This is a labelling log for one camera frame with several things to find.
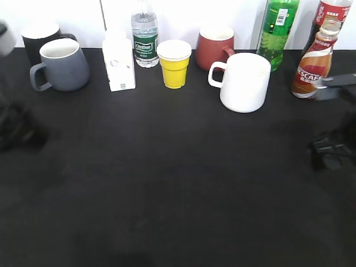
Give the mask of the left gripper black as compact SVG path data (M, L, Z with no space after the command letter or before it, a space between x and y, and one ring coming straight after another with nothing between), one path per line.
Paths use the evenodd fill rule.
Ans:
M49 131L24 106L1 106L1 151L40 150L49 139Z

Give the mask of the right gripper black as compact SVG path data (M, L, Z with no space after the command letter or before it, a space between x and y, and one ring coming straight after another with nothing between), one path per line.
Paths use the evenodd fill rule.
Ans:
M314 88L315 100L340 98L355 105L355 73L320 78ZM308 149L314 171L355 166L355 112L346 113L334 130L314 136Z

